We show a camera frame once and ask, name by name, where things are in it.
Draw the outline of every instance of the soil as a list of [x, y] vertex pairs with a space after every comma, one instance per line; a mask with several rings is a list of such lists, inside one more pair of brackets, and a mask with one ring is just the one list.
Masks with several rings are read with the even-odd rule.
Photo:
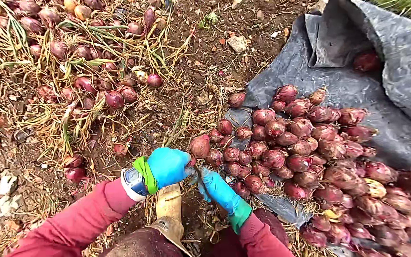
[[[116, 123], [98, 120], [92, 127], [88, 144], [81, 149], [87, 159], [88, 183], [72, 183], [64, 178], [58, 168], [58, 154], [45, 151], [39, 131], [27, 131], [29, 136], [14, 139], [18, 132], [17, 120], [26, 111], [27, 99], [0, 102], [0, 178], [11, 174], [18, 177], [18, 187], [13, 194], [21, 194], [24, 204], [10, 217], [0, 217], [0, 256], [16, 246], [18, 239], [36, 228], [43, 220], [60, 212], [66, 206], [83, 197], [95, 184], [116, 179], [123, 167], [127, 167], [135, 157], [149, 156], [163, 144], [166, 133], [174, 127], [181, 115], [181, 96], [188, 92], [187, 105], [193, 114], [214, 112], [205, 118], [207, 126], [198, 126], [192, 121], [186, 127], [185, 135], [176, 138], [172, 146], [188, 150], [190, 137], [213, 128], [227, 106], [217, 107], [222, 92], [226, 94], [242, 90], [246, 83], [267, 67], [283, 48], [291, 31], [291, 24], [300, 14], [307, 12], [314, 3], [308, 0], [243, 0], [235, 8], [231, 1], [195, 0], [176, 2], [172, 17], [173, 29], [167, 44], [180, 47], [194, 30], [187, 55], [179, 59], [176, 72], [180, 74], [178, 86], [172, 90], [159, 92], [153, 99], [156, 103], [144, 103], [145, 107], [128, 112], [132, 127], [131, 136], [123, 136], [127, 131]], [[211, 13], [217, 14], [217, 22], [205, 19]], [[206, 27], [200, 27], [205, 20]], [[231, 36], [243, 36], [248, 47], [236, 53], [226, 42]], [[102, 127], [113, 126], [110, 131]], [[128, 157], [116, 158], [112, 154], [114, 142], [130, 142]], [[195, 255], [199, 255], [203, 245], [219, 231], [226, 221], [214, 204], [203, 201], [195, 186], [183, 184], [182, 222], [185, 227], [184, 243]], [[126, 232], [135, 231], [153, 222], [156, 214], [150, 212], [153, 198], [134, 207], [121, 221], [101, 235], [87, 248], [85, 256], [96, 256], [109, 247]]]

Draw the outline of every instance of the green cuff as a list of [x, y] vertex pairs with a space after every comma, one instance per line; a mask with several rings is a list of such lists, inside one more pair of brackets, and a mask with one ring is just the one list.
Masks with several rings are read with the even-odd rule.
[[156, 183], [155, 177], [153, 177], [152, 170], [150, 170], [150, 166], [147, 163], [147, 158], [145, 156], [137, 158], [132, 163], [132, 166], [142, 175], [142, 177], [144, 177], [148, 193], [156, 193], [159, 188]]
[[248, 217], [250, 217], [250, 214], [252, 214], [252, 208], [245, 200], [240, 199], [234, 214], [228, 216], [231, 227], [236, 234], [240, 234], [240, 228], [243, 226], [245, 221], [247, 221]]

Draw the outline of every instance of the pants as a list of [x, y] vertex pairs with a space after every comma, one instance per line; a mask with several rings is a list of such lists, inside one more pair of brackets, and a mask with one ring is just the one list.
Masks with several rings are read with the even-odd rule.
[[[285, 246], [288, 237], [277, 217], [265, 209], [257, 209], [254, 214], [270, 226], [270, 230]], [[220, 242], [206, 245], [202, 256], [205, 257], [247, 257], [239, 242], [239, 236], [228, 227], [220, 231]], [[153, 228], [142, 228], [123, 237], [108, 252], [106, 257], [183, 257], [182, 251]]]

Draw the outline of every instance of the red sleeve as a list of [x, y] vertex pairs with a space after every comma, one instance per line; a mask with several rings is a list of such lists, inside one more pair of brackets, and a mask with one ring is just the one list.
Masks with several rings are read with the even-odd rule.
[[134, 206], [120, 178], [102, 182], [20, 240], [9, 257], [82, 256], [81, 251]]
[[240, 229], [240, 243], [247, 251], [248, 257], [294, 257], [263, 223], [251, 214]]

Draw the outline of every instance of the blue rubber glove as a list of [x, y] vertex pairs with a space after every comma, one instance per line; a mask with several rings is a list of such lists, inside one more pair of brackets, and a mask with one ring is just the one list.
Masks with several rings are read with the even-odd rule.
[[202, 168], [202, 180], [207, 193], [201, 183], [198, 184], [199, 192], [204, 200], [214, 200], [229, 214], [232, 229], [239, 234], [240, 228], [252, 213], [252, 208], [221, 178], [220, 174]]
[[189, 174], [185, 166], [191, 161], [189, 153], [168, 147], [157, 148], [148, 158], [148, 165], [158, 189], [182, 181]]

